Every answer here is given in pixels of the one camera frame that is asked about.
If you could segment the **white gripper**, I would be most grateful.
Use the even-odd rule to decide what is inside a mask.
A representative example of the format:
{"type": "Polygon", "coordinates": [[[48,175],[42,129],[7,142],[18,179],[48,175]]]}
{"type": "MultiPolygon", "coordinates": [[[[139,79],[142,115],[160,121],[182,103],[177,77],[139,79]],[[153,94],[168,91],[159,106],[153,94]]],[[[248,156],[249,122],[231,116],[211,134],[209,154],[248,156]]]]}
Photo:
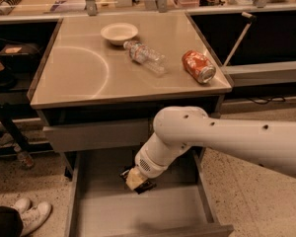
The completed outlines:
{"type": "Polygon", "coordinates": [[[148,179],[154,179],[169,167],[169,157],[162,151],[142,148],[135,156],[135,166],[126,177],[126,184],[132,190],[142,191],[148,179]]]}

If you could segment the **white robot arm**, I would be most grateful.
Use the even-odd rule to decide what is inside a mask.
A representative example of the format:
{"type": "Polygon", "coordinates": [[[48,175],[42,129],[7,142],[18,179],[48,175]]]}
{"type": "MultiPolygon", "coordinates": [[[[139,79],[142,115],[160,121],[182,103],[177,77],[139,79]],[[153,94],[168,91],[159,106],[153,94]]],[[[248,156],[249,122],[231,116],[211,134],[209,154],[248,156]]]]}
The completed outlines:
{"type": "Polygon", "coordinates": [[[120,174],[139,194],[194,146],[296,178],[296,121],[211,118],[199,107],[167,107],[153,120],[154,132],[141,147],[134,165],[120,174]]]}

